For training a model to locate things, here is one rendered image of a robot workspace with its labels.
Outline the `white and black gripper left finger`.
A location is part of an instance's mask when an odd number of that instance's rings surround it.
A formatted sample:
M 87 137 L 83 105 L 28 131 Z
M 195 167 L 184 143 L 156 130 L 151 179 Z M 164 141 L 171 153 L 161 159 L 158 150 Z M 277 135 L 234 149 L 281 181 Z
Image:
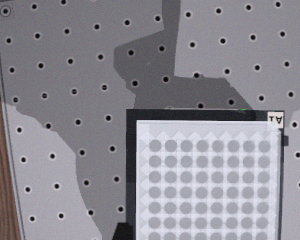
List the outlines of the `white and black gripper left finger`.
M 133 240 L 133 225 L 129 225 L 129 222 L 118 222 L 112 240 Z

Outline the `clear well plate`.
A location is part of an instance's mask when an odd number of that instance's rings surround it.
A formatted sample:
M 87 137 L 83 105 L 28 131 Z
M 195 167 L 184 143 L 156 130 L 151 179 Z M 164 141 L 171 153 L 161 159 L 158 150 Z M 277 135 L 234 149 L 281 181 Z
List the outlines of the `clear well plate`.
M 137 120 L 136 240 L 278 240 L 280 159 L 278 121 Z

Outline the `grey perforated breadboard plate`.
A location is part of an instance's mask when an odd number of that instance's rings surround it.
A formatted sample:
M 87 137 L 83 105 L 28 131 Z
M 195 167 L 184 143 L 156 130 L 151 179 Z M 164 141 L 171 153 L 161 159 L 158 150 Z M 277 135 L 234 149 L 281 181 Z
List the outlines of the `grey perforated breadboard plate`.
M 300 0 L 0 0 L 21 240 L 112 240 L 126 109 L 285 110 L 281 240 L 300 240 Z

